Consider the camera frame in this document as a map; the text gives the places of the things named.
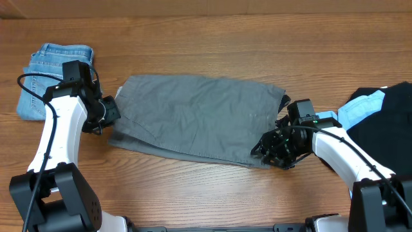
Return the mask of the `grey shorts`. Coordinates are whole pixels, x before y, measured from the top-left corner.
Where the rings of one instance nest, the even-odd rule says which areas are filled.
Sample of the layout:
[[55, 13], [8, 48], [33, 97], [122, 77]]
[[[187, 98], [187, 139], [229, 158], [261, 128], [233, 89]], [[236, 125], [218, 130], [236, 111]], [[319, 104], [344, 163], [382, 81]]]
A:
[[199, 75], [133, 75], [115, 98], [112, 146], [168, 159], [262, 168], [251, 155], [290, 102], [261, 82]]

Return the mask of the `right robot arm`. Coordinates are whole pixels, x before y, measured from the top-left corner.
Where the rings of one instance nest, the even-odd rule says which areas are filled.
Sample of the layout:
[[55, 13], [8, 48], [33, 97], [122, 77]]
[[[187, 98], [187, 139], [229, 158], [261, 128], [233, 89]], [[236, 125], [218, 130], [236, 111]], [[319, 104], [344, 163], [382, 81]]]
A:
[[317, 215], [303, 223], [277, 224], [274, 231], [411, 231], [411, 177], [371, 158], [337, 120], [316, 115], [310, 99], [293, 102], [287, 111], [250, 154], [283, 170], [314, 154], [348, 186], [351, 205], [348, 217]]

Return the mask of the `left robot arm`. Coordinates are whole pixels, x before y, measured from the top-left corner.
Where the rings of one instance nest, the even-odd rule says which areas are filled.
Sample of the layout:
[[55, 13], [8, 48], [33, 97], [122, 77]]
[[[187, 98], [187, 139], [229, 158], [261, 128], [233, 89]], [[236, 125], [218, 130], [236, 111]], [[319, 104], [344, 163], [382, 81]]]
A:
[[125, 217], [102, 210], [77, 167], [82, 133], [100, 135], [120, 118], [115, 100], [102, 96], [87, 63], [63, 63], [62, 76], [43, 96], [34, 95], [46, 108], [41, 141], [28, 171], [10, 181], [23, 231], [131, 231]]

